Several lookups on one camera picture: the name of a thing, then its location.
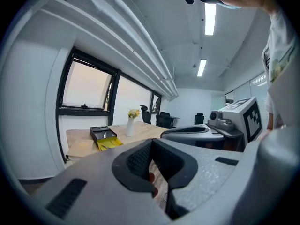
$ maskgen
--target black slot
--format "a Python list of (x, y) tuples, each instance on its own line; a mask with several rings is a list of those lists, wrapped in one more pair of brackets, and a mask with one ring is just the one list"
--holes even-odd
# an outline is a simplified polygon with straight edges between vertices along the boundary
[(46, 208), (59, 218), (64, 218), (86, 183), (87, 181), (82, 179), (73, 179), (55, 198), (53, 198)]
[(238, 160), (229, 159), (229, 158), (225, 158), (225, 157), (218, 157), (215, 159), (215, 161), (220, 162), (220, 163), (225, 163), (228, 165), (232, 165), (232, 166), (236, 166), (238, 164)]

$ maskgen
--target wooden table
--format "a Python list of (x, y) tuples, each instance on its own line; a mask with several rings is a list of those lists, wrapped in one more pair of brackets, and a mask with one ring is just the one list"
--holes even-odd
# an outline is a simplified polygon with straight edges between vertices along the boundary
[[(162, 132), (166, 131), (166, 128), (157, 127), (144, 122), (134, 123), (134, 135), (132, 137), (126, 136), (126, 125), (112, 125), (108, 126), (113, 132), (117, 134), (117, 138), (123, 143), (128, 144), (144, 140), (148, 138), (160, 138)], [(90, 136), (90, 130), (68, 130), (67, 131), (67, 143), (69, 151), (67, 155), (72, 160), (78, 160), (94, 152), (99, 152), (97, 145), (94, 143)]]
[[(144, 122), (135, 122), (134, 135), (132, 137), (127, 137), (126, 125), (112, 125), (108, 127), (117, 134), (117, 138), (124, 145), (148, 138), (160, 138), (162, 132), (168, 130), (166, 128), (157, 127)], [(68, 130), (67, 143), (69, 146), (67, 155), (71, 159), (71, 163), (94, 152), (100, 152), (92, 137), (90, 136), (90, 130)], [(161, 175), (159, 169), (153, 161), (149, 166), (149, 172), (152, 172), (154, 174), (155, 181), (153, 182), (153, 185), (158, 189), (158, 194), (154, 199), (164, 210), (166, 202), (164, 201), (163, 197), (166, 192), (168, 183), (165, 181), (164, 177)]]

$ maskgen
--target fluorescent light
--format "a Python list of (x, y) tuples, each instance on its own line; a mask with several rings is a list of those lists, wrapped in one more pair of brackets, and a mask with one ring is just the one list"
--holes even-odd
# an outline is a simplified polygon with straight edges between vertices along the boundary
[(198, 77), (202, 76), (205, 65), (206, 65), (206, 61), (207, 61), (206, 59), (201, 59), (200, 66), (199, 66), (199, 71), (198, 71), (198, 75), (197, 75)]
[(205, 35), (214, 35), (216, 5), (205, 3)]
[(265, 79), (265, 78), (266, 78), (266, 74), (264, 74), (264, 75), (258, 77), (257, 79), (255, 79), (255, 80), (252, 82), (252, 84), (258, 83), (259, 81), (261, 81), (262, 79)]
[(259, 87), (260, 87), (260, 86), (263, 86), (263, 85), (265, 85), (266, 83), (267, 83), (267, 81), (265, 81), (265, 82), (259, 84), (258, 86), (259, 86)]

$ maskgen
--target grey plastic panel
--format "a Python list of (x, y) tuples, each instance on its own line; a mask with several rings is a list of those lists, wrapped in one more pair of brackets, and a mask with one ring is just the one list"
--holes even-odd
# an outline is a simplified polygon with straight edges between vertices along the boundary
[(203, 127), (207, 126), (203, 125), (195, 125), (195, 126), (184, 126), (169, 129), (166, 133), (161, 135), (161, 138), (171, 140), (178, 143), (184, 143), (188, 145), (195, 146), (197, 141), (200, 142), (217, 142), (224, 140), (224, 136), (220, 133), (214, 134), (216, 131), (207, 128), (208, 131), (204, 133), (178, 133), (180, 130), (185, 128), (193, 128), (193, 127)]
[(234, 171), (235, 166), (217, 162), (216, 158), (240, 160), (243, 155), (241, 152), (186, 146), (165, 139), (162, 141), (193, 156), (198, 162), (198, 172), (189, 185), (172, 191), (176, 204), (187, 210), (195, 209), (213, 196)]
[(249, 143), (223, 186), (174, 224), (256, 224), (272, 211), (299, 172), (299, 145), (299, 127), (276, 129), (260, 146)]
[[(87, 185), (65, 218), (71, 224), (252, 224), (273, 209), (300, 168), (300, 128), (295, 127), (274, 130), (260, 146), (249, 143), (244, 153), (159, 140), (198, 162), (190, 183), (172, 191), (176, 204), (190, 210), (179, 219), (171, 221), (150, 193), (131, 192), (112, 174), (114, 158), (143, 141), (83, 158), (49, 180), (34, 198), (46, 206), (73, 178), (80, 178)], [(239, 162), (226, 165), (216, 162), (217, 157)]]
[(34, 195), (46, 206), (73, 178), (87, 181), (65, 220), (70, 224), (164, 224), (170, 221), (151, 193), (129, 191), (112, 173), (112, 162), (133, 142), (91, 154), (45, 183)]
[(210, 124), (207, 124), (207, 126), (211, 129), (216, 130), (217, 132), (219, 132), (220, 134), (222, 134), (222, 135), (224, 135), (225, 137), (228, 137), (228, 138), (237, 138), (237, 137), (244, 136), (244, 134), (241, 131), (237, 130), (237, 129), (235, 129), (233, 131), (224, 131), (224, 130), (221, 130), (221, 129), (219, 129), (215, 126), (212, 126)]

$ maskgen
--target yellow flower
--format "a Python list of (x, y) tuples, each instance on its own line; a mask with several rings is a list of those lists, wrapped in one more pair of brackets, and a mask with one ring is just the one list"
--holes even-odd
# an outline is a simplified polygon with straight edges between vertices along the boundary
[(128, 117), (130, 118), (136, 118), (140, 115), (140, 110), (138, 109), (131, 109), (129, 112), (128, 112)]

